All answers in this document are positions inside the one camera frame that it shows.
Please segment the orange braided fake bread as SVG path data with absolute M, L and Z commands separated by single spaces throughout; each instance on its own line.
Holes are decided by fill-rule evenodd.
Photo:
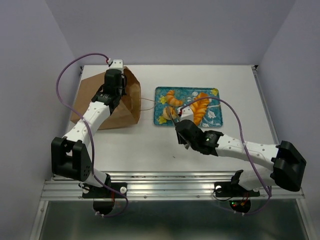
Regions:
M 195 101 L 190 105 L 190 108 L 193 111 L 193 122 L 197 126 L 201 123 L 203 117 L 205 116 L 209 104 L 210 100 L 208 98 L 204 98 L 199 101 Z

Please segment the small fake bread roll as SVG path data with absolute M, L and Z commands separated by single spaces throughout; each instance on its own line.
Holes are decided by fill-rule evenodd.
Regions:
M 175 108 L 172 106 L 166 106 L 162 111 L 162 115 L 167 120 L 175 120 L 177 118 Z

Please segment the brown paper bag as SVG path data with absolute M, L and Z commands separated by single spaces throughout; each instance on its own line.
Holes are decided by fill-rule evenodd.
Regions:
M 125 66 L 124 75 L 126 76 L 126 95 L 121 97 L 119 105 L 113 111 L 110 117 L 106 119 L 98 128 L 99 130 L 119 129 L 136 125 L 141 115 L 141 84 L 132 73 L 132 71 Z M 94 94 L 98 88 L 104 83 L 104 73 L 100 73 L 88 77 L 80 82 L 79 89 L 74 109 L 80 114 L 84 114 Z

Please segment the fake croissant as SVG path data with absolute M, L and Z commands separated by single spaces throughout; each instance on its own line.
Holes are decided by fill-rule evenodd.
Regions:
M 183 105 L 183 101 L 175 97 L 175 91 L 173 89 L 169 90 L 166 94 L 166 101 L 170 106 L 180 107 Z

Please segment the metal tongs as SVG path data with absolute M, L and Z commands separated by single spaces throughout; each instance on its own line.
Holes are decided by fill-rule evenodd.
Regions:
M 175 129 L 175 131 L 176 131 L 178 144 L 179 144 L 179 145 L 183 145 L 184 148 L 185 148 L 186 150 L 188 150 L 189 147 L 190 147 L 190 144 L 189 144 L 189 143 L 180 135 L 180 133 L 178 132 L 177 127 L 180 126 L 180 121 L 179 121 L 179 115 L 178 115 L 176 109 L 175 109 L 175 112 L 176 112 L 176 114 L 177 114 L 177 118 L 176 118 L 176 119 L 172 119 L 171 121 L 172 121 L 173 126 L 174 126 L 174 129 Z

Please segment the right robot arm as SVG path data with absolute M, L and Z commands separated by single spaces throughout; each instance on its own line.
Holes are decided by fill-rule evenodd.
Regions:
M 251 170 L 237 170 L 230 180 L 214 183 L 218 198 L 258 197 L 259 188 L 269 190 L 272 186 L 290 192 L 301 189 L 307 162 L 289 141 L 278 145 L 242 142 L 219 131 L 202 131 L 187 119 L 176 123 L 175 131 L 178 143 L 186 148 L 251 164 Z

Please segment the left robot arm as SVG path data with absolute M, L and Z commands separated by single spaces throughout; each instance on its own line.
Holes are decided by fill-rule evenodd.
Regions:
M 51 169 L 53 174 L 77 180 L 94 187 L 95 193 L 106 197 L 111 192 L 126 196 L 111 188 L 110 175 L 94 168 L 95 146 L 93 136 L 101 124 L 107 120 L 121 97 L 125 95 L 126 78 L 122 70 L 108 69 L 104 84 L 92 98 L 84 114 L 72 130 L 63 137 L 55 137 L 51 142 Z

